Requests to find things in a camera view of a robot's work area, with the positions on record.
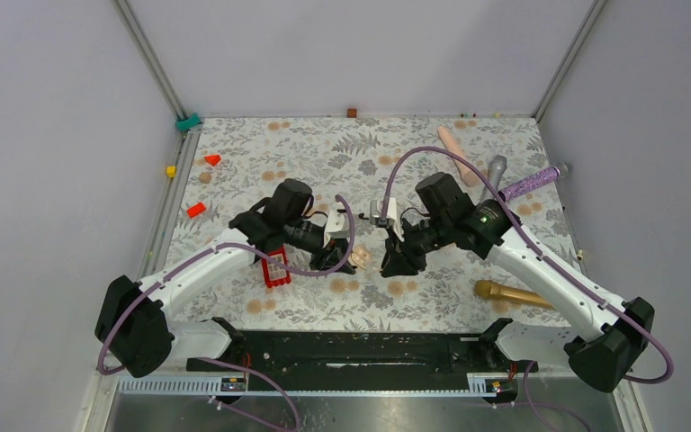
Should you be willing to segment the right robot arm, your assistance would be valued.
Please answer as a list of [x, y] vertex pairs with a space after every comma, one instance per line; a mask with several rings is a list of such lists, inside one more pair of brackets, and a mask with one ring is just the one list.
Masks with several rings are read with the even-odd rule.
[[594, 283], [523, 226], [493, 199], [473, 203], [454, 178], [438, 172], [417, 184], [429, 213], [417, 224], [401, 222], [385, 241], [381, 276], [414, 276], [426, 257], [455, 245], [503, 268], [549, 302], [567, 321], [563, 328], [499, 319], [480, 346], [481, 362], [501, 371], [516, 361], [569, 367], [584, 383], [612, 392], [630, 372], [649, 340], [655, 317], [642, 297], [626, 300]]

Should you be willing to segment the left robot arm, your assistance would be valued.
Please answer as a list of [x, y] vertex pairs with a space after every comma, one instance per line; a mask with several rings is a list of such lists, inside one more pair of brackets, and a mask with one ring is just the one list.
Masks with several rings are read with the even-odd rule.
[[126, 275], [113, 280], [94, 330], [102, 344], [98, 373], [126, 371], [140, 378], [162, 365], [201, 357], [223, 370], [238, 366], [244, 348], [226, 320], [183, 322], [176, 315], [207, 289], [263, 259], [306, 277], [353, 273], [354, 214], [342, 195], [336, 200], [340, 206], [325, 224], [314, 224], [306, 217], [311, 188], [286, 179], [177, 264], [138, 281]]

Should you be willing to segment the beige earbuds charging case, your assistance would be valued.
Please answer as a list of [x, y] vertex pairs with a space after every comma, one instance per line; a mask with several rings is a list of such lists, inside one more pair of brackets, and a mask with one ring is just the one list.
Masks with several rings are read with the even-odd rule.
[[372, 261], [372, 253], [365, 247], [355, 247], [348, 261], [352, 266], [367, 269]]

